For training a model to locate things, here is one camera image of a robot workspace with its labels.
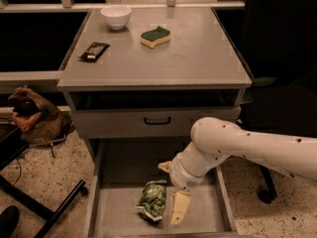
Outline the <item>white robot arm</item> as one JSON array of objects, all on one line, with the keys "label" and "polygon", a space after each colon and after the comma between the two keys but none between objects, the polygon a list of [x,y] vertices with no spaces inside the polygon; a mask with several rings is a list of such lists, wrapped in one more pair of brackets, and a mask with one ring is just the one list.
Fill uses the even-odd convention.
[{"label": "white robot arm", "polygon": [[176,188],[170,223],[178,225],[186,215],[191,192],[212,169],[230,157],[240,157],[291,178],[317,183],[317,139],[252,132],[218,118],[196,121],[190,143],[172,160],[158,165]]}]

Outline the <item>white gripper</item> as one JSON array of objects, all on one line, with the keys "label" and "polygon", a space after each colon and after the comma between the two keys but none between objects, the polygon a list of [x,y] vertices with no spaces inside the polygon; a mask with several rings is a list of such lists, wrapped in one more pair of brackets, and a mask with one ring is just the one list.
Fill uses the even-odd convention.
[{"label": "white gripper", "polygon": [[191,201],[190,191],[196,189],[204,178],[198,178],[188,172],[183,166],[182,155],[178,153],[172,161],[158,164],[158,168],[169,174],[171,183],[180,191],[172,195],[171,225],[179,225]]}]

